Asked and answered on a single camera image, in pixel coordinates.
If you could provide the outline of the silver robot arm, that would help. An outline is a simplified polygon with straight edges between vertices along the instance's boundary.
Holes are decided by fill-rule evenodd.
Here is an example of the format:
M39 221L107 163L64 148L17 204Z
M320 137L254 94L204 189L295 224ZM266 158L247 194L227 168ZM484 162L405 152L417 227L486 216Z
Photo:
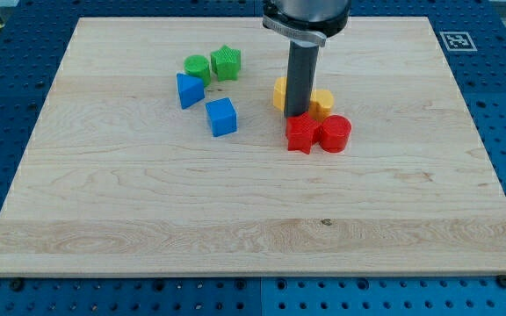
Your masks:
M350 11L351 0L269 0L262 25L304 47L324 47L347 25Z

